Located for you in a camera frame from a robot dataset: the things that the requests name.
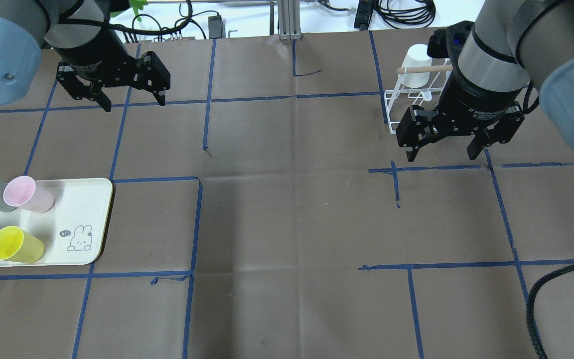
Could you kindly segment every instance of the tray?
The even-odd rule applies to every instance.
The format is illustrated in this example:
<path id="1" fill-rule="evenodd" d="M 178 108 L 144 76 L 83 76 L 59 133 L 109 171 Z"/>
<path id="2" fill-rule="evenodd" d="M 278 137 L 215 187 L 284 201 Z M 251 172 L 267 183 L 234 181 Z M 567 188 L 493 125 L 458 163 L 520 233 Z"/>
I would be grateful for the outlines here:
<path id="1" fill-rule="evenodd" d="M 0 261 L 0 267 L 66 266 L 92 263 L 101 253 L 114 186 L 106 178 L 37 181 L 55 205 L 46 213 L 0 212 L 0 229 L 17 225 L 45 244 L 35 263 Z"/>

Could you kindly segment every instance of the wooden handle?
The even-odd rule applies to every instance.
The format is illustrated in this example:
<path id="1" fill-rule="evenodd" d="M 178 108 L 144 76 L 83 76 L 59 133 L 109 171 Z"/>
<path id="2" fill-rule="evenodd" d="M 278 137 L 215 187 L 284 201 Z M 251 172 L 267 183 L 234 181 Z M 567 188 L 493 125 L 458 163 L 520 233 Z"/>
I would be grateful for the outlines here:
<path id="1" fill-rule="evenodd" d="M 397 73 L 441 72 L 451 70 L 453 70 L 453 66 L 450 64 L 439 64 L 435 66 L 401 67 L 397 69 Z"/>

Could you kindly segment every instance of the metal post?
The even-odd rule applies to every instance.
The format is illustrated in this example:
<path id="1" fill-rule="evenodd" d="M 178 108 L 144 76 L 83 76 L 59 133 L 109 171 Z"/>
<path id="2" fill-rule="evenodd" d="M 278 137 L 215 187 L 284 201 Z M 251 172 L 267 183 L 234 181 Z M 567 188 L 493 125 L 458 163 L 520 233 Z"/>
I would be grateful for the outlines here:
<path id="1" fill-rule="evenodd" d="M 280 39 L 301 39 L 299 0 L 278 0 L 278 19 L 280 20 Z"/>

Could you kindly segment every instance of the rabbit illustration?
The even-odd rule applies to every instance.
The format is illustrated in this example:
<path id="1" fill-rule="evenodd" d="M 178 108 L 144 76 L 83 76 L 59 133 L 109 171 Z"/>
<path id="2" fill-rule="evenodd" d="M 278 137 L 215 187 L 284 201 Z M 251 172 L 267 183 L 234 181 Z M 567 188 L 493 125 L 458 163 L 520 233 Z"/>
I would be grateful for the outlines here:
<path id="1" fill-rule="evenodd" d="M 92 249 L 92 227 L 91 225 L 78 225 L 70 239 L 68 252 L 73 250 L 91 250 Z"/>

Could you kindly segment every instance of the pink cup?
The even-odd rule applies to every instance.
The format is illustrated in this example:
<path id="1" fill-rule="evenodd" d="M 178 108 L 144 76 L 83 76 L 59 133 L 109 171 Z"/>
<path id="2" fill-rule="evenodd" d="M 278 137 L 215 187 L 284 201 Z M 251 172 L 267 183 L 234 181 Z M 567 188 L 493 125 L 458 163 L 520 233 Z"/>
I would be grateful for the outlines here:
<path id="1" fill-rule="evenodd" d="M 52 208 L 54 195 L 32 177 L 20 176 L 7 184 L 4 189 L 4 202 L 9 206 L 43 213 Z"/>

